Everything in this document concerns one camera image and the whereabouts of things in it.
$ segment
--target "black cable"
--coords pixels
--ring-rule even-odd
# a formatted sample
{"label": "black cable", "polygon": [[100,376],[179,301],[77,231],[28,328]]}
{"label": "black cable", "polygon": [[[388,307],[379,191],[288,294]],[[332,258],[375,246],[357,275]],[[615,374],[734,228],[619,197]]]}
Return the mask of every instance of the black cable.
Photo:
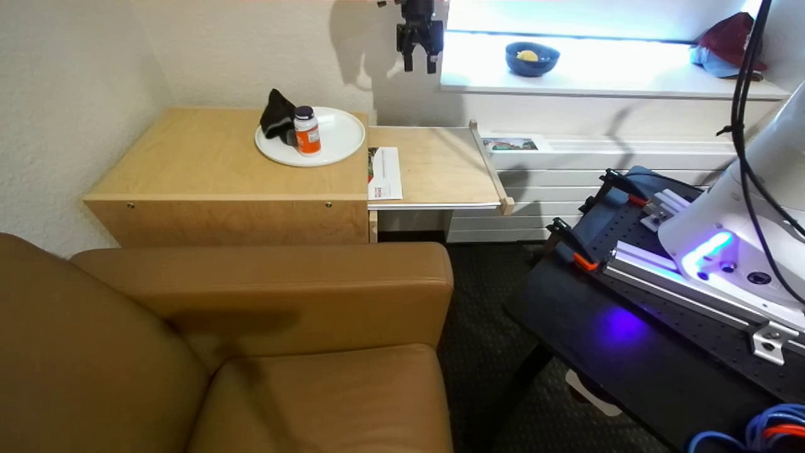
{"label": "black cable", "polygon": [[739,189],[742,189],[742,197],[745,197],[745,207],[747,207],[747,214],[749,214],[749,223],[752,223],[752,229],[757,234],[757,243],[762,246],[762,254],[768,258],[768,265],[771,269],[771,275],[780,280],[780,285],[785,287],[785,293],[789,298],[794,298],[799,306],[805,306],[805,301],[788,285],[788,280],[783,278],[780,267],[776,267],[776,259],[765,239],[765,231],[759,228],[759,220],[757,220],[757,212],[755,212],[755,204],[752,204],[752,197],[749,197],[749,182],[752,187],[762,194],[762,200],[789,225],[794,228],[799,234],[805,234],[805,229],[799,228],[796,220],[791,220],[780,204],[776,200],[759,185],[759,180],[755,176],[749,161],[747,161],[747,143],[745,143],[745,108],[747,108],[747,97],[749,97],[749,87],[752,87],[752,74],[755,74],[755,61],[757,61],[757,54],[759,54],[759,40],[762,40],[762,30],[765,30],[765,22],[768,22],[768,15],[770,15],[770,9],[771,9],[771,0],[762,0],[759,10],[757,10],[757,21],[755,21],[755,27],[752,27],[752,39],[749,39],[749,45],[747,45],[747,56],[742,61],[742,69],[736,74],[736,82],[734,82],[734,98],[731,98],[731,123],[729,123],[729,133],[731,133],[731,143],[734,143],[734,155],[736,155],[736,161],[739,161]]}

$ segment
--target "wooden cabinet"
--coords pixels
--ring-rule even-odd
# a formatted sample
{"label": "wooden cabinet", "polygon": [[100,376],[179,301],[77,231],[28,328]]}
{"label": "wooden cabinet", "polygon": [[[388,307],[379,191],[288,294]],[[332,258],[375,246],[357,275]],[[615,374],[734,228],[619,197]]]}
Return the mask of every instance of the wooden cabinet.
{"label": "wooden cabinet", "polygon": [[[83,197],[122,244],[371,243],[376,212],[495,210],[467,128],[366,128],[332,166],[296,170],[252,141],[258,111],[171,108]],[[400,202],[366,202],[366,146],[396,146]]]}

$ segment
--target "armchair armrest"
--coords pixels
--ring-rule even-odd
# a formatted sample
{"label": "armchair armrest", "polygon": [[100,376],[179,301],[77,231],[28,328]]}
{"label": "armchair armrest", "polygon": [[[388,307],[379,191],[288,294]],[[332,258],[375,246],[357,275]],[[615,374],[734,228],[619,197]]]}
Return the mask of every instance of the armchair armrest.
{"label": "armchair armrest", "polygon": [[453,294],[439,244],[97,249],[73,265],[151,307],[209,367],[233,355],[434,345]]}

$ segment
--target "black object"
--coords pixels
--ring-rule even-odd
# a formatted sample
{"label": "black object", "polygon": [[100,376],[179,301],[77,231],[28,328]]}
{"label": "black object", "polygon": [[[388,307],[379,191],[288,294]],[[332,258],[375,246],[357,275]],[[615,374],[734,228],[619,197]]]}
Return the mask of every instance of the black object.
{"label": "black object", "polygon": [[276,89],[268,93],[268,104],[258,117],[258,128],[267,139],[281,139],[281,143],[293,146],[293,113],[296,107],[286,100]]}
{"label": "black object", "polygon": [[556,69],[557,51],[547,45],[518,40],[506,45],[506,63],[508,63],[508,72],[521,78],[541,78],[542,74]]}
{"label": "black object", "polygon": [[404,74],[413,72],[413,51],[422,45],[427,54],[427,74],[434,74],[434,61],[446,48],[446,25],[433,21],[433,0],[395,0],[403,6],[404,22],[396,25],[396,51],[403,54]]}
{"label": "black object", "polygon": [[[643,170],[625,180],[646,194],[700,194]],[[657,238],[638,220],[640,210],[632,204],[600,202],[588,207],[574,234],[594,259],[605,259],[619,239],[657,251]],[[625,294],[552,254],[532,267],[502,311],[673,450],[700,430],[739,433],[771,402],[801,399],[796,355],[785,371],[755,361],[747,333],[651,294]]]}

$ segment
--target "armchair backrest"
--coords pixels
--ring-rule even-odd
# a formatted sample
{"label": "armchair backrest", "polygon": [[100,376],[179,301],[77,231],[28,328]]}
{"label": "armchair backrest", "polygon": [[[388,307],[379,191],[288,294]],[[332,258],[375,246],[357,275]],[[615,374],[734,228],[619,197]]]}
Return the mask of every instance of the armchair backrest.
{"label": "armchair backrest", "polygon": [[183,450],[203,391],[159,317],[0,234],[0,450]]}

